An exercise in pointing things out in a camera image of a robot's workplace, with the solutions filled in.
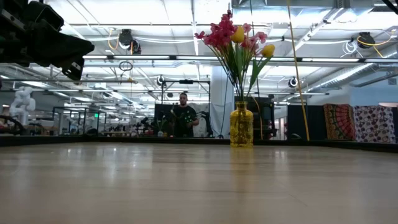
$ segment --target yellow vase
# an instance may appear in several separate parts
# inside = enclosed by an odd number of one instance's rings
[[[232,147],[253,147],[253,113],[246,109],[247,102],[236,102],[237,110],[232,111],[230,134]]]

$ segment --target black curtain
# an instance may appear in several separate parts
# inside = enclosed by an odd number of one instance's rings
[[[323,106],[306,106],[308,130],[310,140],[327,140],[325,113]],[[302,107],[289,105],[287,107],[287,139],[292,139],[292,134],[298,134],[302,139],[307,139],[305,133]]]

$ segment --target colorful tapestry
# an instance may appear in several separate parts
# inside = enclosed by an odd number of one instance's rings
[[[350,140],[355,138],[353,109],[350,105],[323,105],[328,139]]]
[[[355,106],[354,120],[357,142],[396,143],[391,108]]]

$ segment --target wooden table surface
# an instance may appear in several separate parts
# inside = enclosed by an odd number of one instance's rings
[[[0,223],[398,223],[398,155],[104,142],[3,147]]]

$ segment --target yellow pole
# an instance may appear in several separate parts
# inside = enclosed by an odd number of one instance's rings
[[[291,18],[291,16],[290,16],[290,0],[287,0],[287,10],[288,10],[288,12],[289,12],[290,34],[291,34],[291,36],[292,36],[292,46],[293,46],[293,54],[294,54],[294,65],[295,65],[295,67],[296,67],[296,76],[297,76],[298,92],[300,93],[301,108],[302,108],[302,110],[303,110],[303,116],[304,116],[305,134],[307,134],[307,141],[309,141],[309,140],[310,140],[310,134],[309,134],[309,132],[308,132],[307,116],[305,115],[304,99],[303,99],[303,94],[302,94],[302,92],[301,92],[301,83],[300,83],[300,77],[299,77],[299,68],[297,67],[296,48],[295,48],[295,45],[294,45],[292,18]]]

